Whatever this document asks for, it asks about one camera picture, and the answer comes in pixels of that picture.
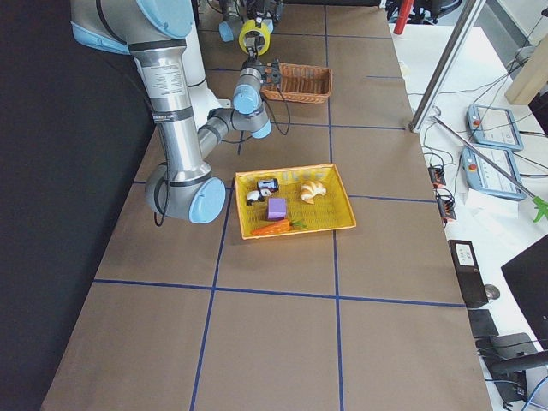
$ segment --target purple cube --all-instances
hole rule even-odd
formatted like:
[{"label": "purple cube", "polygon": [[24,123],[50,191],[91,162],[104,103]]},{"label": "purple cube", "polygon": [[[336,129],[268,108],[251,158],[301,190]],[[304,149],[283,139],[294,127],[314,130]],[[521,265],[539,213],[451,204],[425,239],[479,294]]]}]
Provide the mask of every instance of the purple cube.
[{"label": "purple cube", "polygon": [[268,212],[266,219],[270,221],[283,220],[287,214],[285,199],[268,199]]}]

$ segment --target toy croissant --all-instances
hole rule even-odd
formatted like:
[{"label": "toy croissant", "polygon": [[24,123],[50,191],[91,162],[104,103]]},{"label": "toy croissant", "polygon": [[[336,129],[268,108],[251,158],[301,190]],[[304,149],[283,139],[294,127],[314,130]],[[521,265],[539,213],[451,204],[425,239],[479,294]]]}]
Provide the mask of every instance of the toy croissant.
[{"label": "toy croissant", "polygon": [[321,182],[305,182],[301,186],[301,200],[308,204],[314,204],[316,194],[325,195],[326,189]]}]

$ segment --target yellow basket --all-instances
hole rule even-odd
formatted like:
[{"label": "yellow basket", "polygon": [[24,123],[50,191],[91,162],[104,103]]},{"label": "yellow basket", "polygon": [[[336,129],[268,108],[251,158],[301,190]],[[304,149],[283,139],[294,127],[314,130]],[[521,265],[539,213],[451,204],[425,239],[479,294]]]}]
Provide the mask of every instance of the yellow basket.
[{"label": "yellow basket", "polygon": [[[292,228],[280,234],[252,235],[260,227],[272,224],[266,220],[267,199],[246,204],[246,195],[257,189],[258,180],[277,178],[279,191],[272,197],[284,198],[287,205],[287,218],[292,222],[302,222],[305,227]],[[314,204],[301,200],[301,184],[306,181],[322,182],[326,195],[314,197]],[[235,194],[240,218],[241,237],[251,238],[276,237],[315,233],[331,229],[350,229],[356,226],[356,220],[341,177],[334,164],[309,165],[277,170],[259,170],[236,173]]]},{"label": "yellow basket", "polygon": [[282,95],[274,85],[261,89],[269,100],[322,104],[331,95],[333,73],[330,68],[280,63],[280,73]]}]

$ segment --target carrot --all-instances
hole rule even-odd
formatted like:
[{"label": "carrot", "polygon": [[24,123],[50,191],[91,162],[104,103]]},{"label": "carrot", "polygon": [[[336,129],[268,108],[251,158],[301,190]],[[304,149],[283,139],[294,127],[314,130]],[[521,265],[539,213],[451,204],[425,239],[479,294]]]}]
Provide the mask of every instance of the carrot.
[{"label": "carrot", "polygon": [[292,227],[304,228],[305,226],[302,222],[292,223],[289,219],[284,218],[283,220],[276,221],[273,224],[268,224],[265,227],[254,229],[251,232],[251,234],[252,235],[282,234],[282,233],[287,233],[288,231],[291,231]]}]

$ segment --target brown wicker basket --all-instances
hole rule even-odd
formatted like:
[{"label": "brown wicker basket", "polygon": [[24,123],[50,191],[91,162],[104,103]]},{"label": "brown wicker basket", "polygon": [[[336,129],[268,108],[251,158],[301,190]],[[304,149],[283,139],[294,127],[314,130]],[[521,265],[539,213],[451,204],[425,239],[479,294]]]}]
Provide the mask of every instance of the brown wicker basket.
[{"label": "brown wicker basket", "polygon": [[269,100],[287,100],[295,103],[322,104],[331,95],[333,73],[330,68],[280,63],[282,82],[261,89]]}]

